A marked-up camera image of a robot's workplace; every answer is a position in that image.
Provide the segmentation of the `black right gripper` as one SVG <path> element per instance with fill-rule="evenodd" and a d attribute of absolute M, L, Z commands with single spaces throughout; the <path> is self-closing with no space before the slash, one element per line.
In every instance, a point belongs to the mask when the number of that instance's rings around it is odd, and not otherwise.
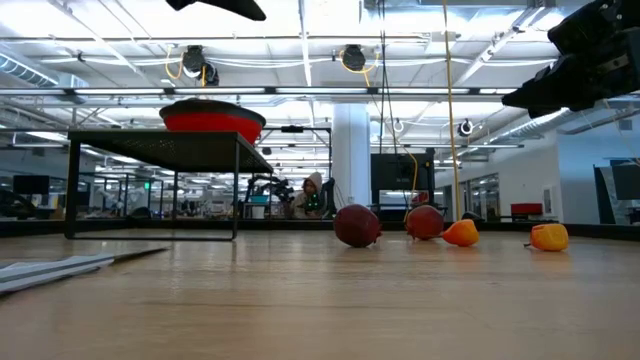
<path fill-rule="evenodd" d="M 592 107 L 608 94 L 639 89 L 639 0 L 595 0 L 547 33 L 560 57 L 502 104 L 530 118 Z"/>

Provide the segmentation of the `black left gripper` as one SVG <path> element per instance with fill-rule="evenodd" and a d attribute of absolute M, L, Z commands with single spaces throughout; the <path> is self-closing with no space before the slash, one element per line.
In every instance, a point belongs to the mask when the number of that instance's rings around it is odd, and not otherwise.
<path fill-rule="evenodd" d="M 181 11 L 197 0 L 166 0 L 175 11 Z M 265 21 L 266 15 L 254 0 L 199 0 L 202 3 L 224 9 L 252 21 Z"/>

